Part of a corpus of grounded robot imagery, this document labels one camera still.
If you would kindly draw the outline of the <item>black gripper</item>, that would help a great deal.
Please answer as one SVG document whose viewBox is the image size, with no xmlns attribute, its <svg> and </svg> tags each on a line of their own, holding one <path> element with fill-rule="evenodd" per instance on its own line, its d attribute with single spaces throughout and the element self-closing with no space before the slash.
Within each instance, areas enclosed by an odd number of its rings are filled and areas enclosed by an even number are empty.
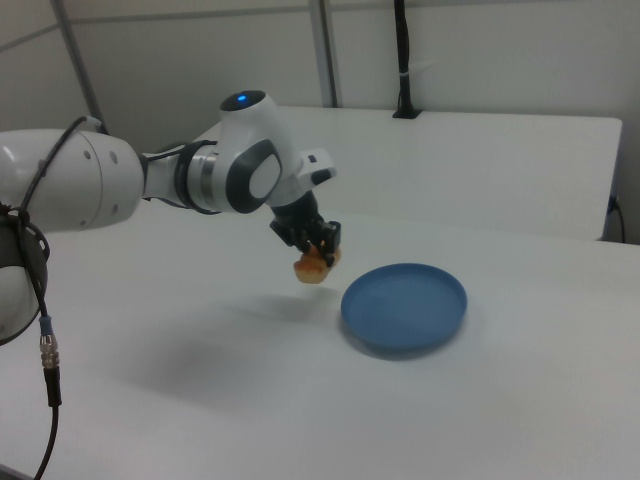
<svg viewBox="0 0 640 480">
<path fill-rule="evenodd" d="M 270 228 L 288 246 L 306 254 L 313 246 L 327 266 L 336 262 L 341 241 L 341 224 L 321 221 L 316 197 L 306 192 L 294 202 L 271 208 Z"/>
</svg>

